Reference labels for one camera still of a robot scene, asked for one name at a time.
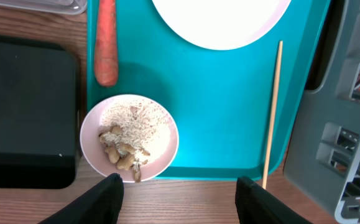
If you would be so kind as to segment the wooden chopstick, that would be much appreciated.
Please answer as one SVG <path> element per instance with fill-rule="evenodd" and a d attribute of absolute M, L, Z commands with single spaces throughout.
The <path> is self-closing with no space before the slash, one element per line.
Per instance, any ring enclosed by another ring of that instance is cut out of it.
<path fill-rule="evenodd" d="M 271 154 L 271 150 L 272 150 L 272 141 L 273 141 L 274 127 L 275 127 L 275 116 L 276 116 L 276 110 L 277 110 L 277 100 L 278 100 L 279 85 L 280 85 L 282 52 L 283 52 L 283 41 L 280 40 L 278 49 L 277 49 L 277 58 L 276 58 L 276 62 L 275 62 L 275 73 L 274 73 L 274 83 L 273 83 L 273 87 L 272 87 L 269 129 L 268 129 L 268 135 L 267 135 L 264 170 L 263 170 L 263 176 L 262 176 L 262 188 L 264 190 L 267 188 L 267 178 L 268 178 L 268 174 L 269 174 L 269 162 L 270 162 L 270 154 Z"/>

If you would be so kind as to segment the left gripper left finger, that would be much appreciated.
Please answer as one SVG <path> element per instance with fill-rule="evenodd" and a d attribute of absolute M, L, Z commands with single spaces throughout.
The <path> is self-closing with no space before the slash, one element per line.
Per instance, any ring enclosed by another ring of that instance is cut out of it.
<path fill-rule="evenodd" d="M 122 178 L 119 174 L 111 174 L 41 223 L 117 224 L 123 198 Z"/>

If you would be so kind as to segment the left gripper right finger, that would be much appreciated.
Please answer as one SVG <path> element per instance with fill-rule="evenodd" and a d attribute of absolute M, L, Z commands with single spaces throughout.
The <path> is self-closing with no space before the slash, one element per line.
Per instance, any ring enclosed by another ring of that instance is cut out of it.
<path fill-rule="evenodd" d="M 248 177 L 237 179 L 235 204 L 240 224 L 310 224 Z"/>

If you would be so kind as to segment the rice and peanut leftovers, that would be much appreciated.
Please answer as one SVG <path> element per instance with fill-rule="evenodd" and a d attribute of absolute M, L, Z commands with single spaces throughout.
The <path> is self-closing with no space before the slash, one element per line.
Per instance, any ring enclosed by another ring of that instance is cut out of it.
<path fill-rule="evenodd" d="M 110 163 L 119 170 L 131 170 L 135 182 L 141 167 L 156 161 L 170 142 L 166 112 L 149 100 L 119 100 L 102 112 L 99 141 Z"/>

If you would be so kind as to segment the pink bowl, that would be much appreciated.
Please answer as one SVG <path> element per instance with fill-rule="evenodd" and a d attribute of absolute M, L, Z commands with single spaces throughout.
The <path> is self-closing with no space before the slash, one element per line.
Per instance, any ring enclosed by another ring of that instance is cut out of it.
<path fill-rule="evenodd" d="M 80 131 L 80 144 L 83 155 L 94 170 L 101 175 L 107 177 L 113 173 L 121 176 L 123 182 L 134 183 L 131 170 L 119 170 L 116 166 L 110 163 L 107 154 L 104 152 L 104 146 L 99 141 L 99 134 L 103 132 L 100 126 L 100 118 L 104 109 L 111 103 L 123 100 L 149 100 L 156 105 L 159 105 L 168 117 L 168 124 L 170 126 L 170 142 L 166 151 L 156 161 L 141 167 L 142 181 L 153 179 L 161 174 L 174 160 L 179 145 L 178 128 L 170 113 L 159 103 L 147 97 L 140 95 L 117 95 L 107 98 L 97 105 L 95 105 L 86 115 Z"/>

